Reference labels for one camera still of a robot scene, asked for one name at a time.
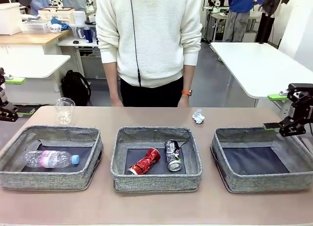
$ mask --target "orange watch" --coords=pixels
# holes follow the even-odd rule
[[[182,90],[181,94],[192,96],[192,90]]]

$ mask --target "crushed red can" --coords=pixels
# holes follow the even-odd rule
[[[159,161],[160,158],[160,152],[155,148],[151,148],[148,150],[145,157],[128,168],[127,172],[131,175],[143,175],[150,169],[150,166]]]

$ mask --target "clear plastic cup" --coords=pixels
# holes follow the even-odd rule
[[[55,103],[58,122],[61,125],[68,125],[73,118],[75,103],[69,98],[60,98]]]

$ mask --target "blue shirt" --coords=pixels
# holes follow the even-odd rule
[[[38,10],[43,7],[49,7],[51,4],[50,0],[32,0],[30,3],[30,14],[33,16],[38,15]]]
[[[262,4],[264,0],[257,0],[257,4]],[[254,0],[228,0],[229,9],[232,12],[249,12],[254,5]]]

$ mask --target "clear plastic bottle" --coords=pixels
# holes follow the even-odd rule
[[[24,161],[28,167],[64,168],[79,163],[79,155],[62,151],[31,151],[25,154]]]

